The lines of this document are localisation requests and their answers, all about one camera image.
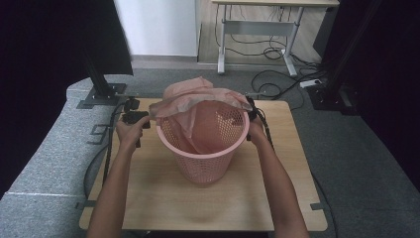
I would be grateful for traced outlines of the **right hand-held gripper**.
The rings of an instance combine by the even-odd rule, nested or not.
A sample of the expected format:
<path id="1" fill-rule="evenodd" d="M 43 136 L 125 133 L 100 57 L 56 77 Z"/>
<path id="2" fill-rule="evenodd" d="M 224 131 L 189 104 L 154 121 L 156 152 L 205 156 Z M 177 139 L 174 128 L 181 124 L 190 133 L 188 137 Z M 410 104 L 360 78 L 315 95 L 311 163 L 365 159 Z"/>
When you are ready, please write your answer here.
<path id="1" fill-rule="evenodd" d="M 250 120 L 254 121 L 255 119 L 261 117 L 262 115 L 259 109 L 256 107 L 254 100 L 250 96 L 247 96 L 246 99 L 252 107 L 252 110 L 248 112 Z"/>

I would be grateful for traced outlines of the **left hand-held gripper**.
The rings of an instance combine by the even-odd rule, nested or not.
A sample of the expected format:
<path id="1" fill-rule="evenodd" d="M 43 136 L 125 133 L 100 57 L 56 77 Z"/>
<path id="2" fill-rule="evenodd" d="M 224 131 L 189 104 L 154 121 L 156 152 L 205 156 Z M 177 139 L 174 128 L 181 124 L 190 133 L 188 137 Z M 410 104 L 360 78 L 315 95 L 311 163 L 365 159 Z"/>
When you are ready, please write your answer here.
<path id="1" fill-rule="evenodd" d="M 124 104 L 124 113 L 122 121 L 126 124 L 133 125 L 139 120 L 149 115 L 148 111 L 139 111 L 140 101 L 134 97 L 129 97 Z"/>

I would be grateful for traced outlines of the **pink plastic bag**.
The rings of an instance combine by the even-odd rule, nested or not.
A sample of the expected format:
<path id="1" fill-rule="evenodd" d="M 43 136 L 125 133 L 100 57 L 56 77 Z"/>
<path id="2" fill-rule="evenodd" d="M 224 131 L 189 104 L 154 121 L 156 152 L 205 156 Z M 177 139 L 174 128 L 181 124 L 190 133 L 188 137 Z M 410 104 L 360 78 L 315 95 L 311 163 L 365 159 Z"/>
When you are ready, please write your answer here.
<path id="1" fill-rule="evenodd" d="M 158 125 L 168 122 L 180 149 L 190 154 L 206 155 L 225 150 L 216 135 L 216 112 L 219 109 L 251 111 L 247 98 L 234 90 L 215 88 L 203 77 L 170 85 L 162 101 L 149 107 Z"/>

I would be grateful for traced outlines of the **pink plastic mesh basket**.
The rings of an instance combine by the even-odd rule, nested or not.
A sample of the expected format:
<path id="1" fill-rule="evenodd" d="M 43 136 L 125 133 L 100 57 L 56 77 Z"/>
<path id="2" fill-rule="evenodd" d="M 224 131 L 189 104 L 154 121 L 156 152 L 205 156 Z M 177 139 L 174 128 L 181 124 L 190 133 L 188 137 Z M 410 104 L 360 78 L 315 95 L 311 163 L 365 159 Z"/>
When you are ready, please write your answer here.
<path id="1" fill-rule="evenodd" d="M 246 109 L 202 101 L 186 112 L 157 119 L 157 134 L 173 153 L 181 173 L 192 182 L 205 184 L 225 174 L 249 125 Z"/>

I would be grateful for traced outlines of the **person's left hand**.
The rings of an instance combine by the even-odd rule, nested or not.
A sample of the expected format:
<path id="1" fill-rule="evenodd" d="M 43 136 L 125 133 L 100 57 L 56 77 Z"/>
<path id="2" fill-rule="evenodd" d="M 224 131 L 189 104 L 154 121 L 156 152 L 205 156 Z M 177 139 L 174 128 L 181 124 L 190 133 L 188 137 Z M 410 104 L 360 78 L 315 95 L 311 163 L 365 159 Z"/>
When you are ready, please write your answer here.
<path id="1" fill-rule="evenodd" d="M 117 135 L 120 141 L 120 149 L 133 153 L 136 144 L 143 136 L 143 126 L 150 122 L 150 117 L 145 116 L 135 124 L 126 124 L 122 120 L 117 122 Z"/>

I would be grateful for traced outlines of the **person's right hand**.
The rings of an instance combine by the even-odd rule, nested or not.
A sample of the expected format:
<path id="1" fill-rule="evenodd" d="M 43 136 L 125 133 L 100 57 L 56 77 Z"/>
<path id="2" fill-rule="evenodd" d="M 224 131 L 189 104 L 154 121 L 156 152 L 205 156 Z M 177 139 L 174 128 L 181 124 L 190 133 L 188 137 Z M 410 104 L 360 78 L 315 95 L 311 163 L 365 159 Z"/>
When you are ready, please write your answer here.
<path id="1" fill-rule="evenodd" d="M 263 130 L 263 122 L 260 118 L 256 118 L 250 122 L 249 135 L 251 142 L 255 145 L 269 144 L 268 138 Z"/>

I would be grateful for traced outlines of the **dark tape floor marking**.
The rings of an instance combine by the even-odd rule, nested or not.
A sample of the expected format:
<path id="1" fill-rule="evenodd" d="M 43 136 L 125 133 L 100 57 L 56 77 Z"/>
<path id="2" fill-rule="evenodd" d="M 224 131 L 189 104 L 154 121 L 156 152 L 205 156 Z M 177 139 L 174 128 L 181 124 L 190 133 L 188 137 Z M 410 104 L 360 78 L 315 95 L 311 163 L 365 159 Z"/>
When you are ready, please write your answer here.
<path id="1" fill-rule="evenodd" d="M 95 124 L 90 133 L 87 144 L 102 145 L 107 137 L 109 126 L 106 124 Z"/>

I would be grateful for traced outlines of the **black metal stand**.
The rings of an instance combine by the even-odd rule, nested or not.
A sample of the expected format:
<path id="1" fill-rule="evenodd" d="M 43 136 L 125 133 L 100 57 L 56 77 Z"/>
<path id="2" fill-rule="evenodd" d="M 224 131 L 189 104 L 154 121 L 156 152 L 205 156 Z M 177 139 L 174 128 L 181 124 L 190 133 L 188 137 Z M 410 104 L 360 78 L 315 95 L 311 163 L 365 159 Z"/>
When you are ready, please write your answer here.
<path id="1" fill-rule="evenodd" d="M 125 83 L 109 83 L 102 72 L 98 70 L 93 59 L 87 52 L 82 51 L 83 65 L 93 83 L 88 95 L 81 100 L 77 109 L 92 109 L 96 105 L 116 106 L 127 85 Z"/>
<path id="2" fill-rule="evenodd" d="M 323 83 L 309 86 L 307 92 L 315 110 L 343 111 L 347 108 L 340 94 L 357 55 L 360 40 L 368 30 L 383 0 L 340 0 L 334 10 L 335 20 L 327 41 L 321 68 L 326 72 Z"/>

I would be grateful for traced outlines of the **white power strip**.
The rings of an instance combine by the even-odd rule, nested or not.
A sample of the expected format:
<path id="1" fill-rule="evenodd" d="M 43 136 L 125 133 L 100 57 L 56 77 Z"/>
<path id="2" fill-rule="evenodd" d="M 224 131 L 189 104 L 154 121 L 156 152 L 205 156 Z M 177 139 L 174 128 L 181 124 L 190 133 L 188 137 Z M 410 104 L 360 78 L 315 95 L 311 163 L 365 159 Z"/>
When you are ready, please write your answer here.
<path id="1" fill-rule="evenodd" d="M 306 88 L 306 87 L 314 86 L 318 84 L 322 84 L 322 81 L 320 79 L 311 79 L 311 80 L 306 80 L 299 83 L 301 88 Z"/>

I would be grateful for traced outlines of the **white desk with metal legs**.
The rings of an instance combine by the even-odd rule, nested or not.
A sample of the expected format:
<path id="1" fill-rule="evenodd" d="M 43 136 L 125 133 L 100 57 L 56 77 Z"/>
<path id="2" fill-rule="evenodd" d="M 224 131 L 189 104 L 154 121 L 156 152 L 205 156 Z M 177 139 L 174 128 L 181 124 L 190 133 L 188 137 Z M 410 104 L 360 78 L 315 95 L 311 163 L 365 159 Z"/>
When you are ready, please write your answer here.
<path id="1" fill-rule="evenodd" d="M 297 36 L 304 10 L 312 8 L 335 8 L 338 0 L 211 0 L 213 4 L 223 7 L 221 20 L 221 42 L 218 51 L 217 72 L 225 73 L 225 35 L 253 35 L 253 36 L 282 36 L 287 37 L 286 48 L 282 51 L 282 58 L 290 76 L 297 72 L 291 58 L 291 50 Z M 255 22 L 227 19 L 227 7 L 238 6 L 275 6 L 297 7 L 297 16 L 293 22 Z"/>

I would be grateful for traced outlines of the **black curtain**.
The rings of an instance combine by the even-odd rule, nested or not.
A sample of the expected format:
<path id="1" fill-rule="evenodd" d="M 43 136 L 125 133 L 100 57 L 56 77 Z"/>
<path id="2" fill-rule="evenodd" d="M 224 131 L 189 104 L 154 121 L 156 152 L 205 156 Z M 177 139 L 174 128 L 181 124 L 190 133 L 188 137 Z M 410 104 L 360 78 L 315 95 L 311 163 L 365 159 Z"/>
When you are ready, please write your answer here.
<path id="1" fill-rule="evenodd" d="M 351 59 L 342 95 L 420 191 L 420 0 L 383 0 Z"/>
<path id="2" fill-rule="evenodd" d="M 93 73 L 133 73 L 115 0 L 0 0 L 0 198 Z"/>

